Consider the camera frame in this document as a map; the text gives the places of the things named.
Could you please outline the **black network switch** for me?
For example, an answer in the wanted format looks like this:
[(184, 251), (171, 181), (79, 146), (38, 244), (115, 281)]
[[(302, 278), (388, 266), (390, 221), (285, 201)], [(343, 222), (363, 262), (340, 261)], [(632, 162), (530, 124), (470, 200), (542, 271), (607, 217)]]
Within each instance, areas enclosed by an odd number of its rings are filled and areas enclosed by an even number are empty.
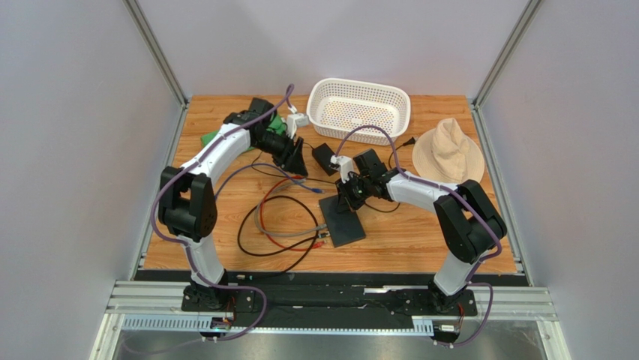
[(319, 201), (331, 242), (334, 248), (340, 248), (366, 238), (362, 222), (356, 212), (338, 214), (335, 211), (338, 195), (326, 197)]

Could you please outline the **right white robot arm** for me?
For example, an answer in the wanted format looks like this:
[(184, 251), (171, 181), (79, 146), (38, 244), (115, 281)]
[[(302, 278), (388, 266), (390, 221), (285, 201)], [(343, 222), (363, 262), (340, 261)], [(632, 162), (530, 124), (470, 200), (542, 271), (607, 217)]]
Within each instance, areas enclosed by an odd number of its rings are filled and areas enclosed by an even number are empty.
[(373, 149), (354, 158), (333, 155), (329, 166), (340, 173), (335, 184), (343, 209), (357, 210), (376, 197), (436, 215), (448, 254), (431, 286), (442, 296), (457, 295), (490, 251), (501, 249), (506, 223), (477, 181), (442, 183), (390, 169)]

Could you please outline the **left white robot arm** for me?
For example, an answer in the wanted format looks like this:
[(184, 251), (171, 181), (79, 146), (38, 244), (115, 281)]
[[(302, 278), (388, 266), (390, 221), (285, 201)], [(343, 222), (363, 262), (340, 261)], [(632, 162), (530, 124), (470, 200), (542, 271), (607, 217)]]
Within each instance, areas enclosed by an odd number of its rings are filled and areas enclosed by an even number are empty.
[(180, 167), (167, 166), (160, 174), (160, 188), (153, 206), (151, 225), (158, 237), (182, 246), (193, 283), (203, 288), (229, 290), (212, 240), (218, 219), (214, 185), (232, 162), (249, 148), (270, 154), (283, 173), (307, 176), (298, 128), (309, 124), (308, 115), (294, 106), (283, 118), (278, 133), (271, 123), (278, 105), (255, 97), (248, 109), (229, 114), (203, 150)]

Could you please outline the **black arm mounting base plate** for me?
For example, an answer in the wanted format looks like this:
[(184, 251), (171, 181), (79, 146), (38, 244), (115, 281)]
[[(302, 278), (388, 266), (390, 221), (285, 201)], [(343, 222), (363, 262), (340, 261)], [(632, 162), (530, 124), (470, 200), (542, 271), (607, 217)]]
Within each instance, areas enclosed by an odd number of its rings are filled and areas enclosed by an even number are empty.
[(446, 297), (432, 288), (432, 274), (231, 271), (229, 290), (184, 288), (181, 309), (226, 311), (234, 326), (318, 329), (408, 329), (413, 317), (477, 315), (470, 289)]

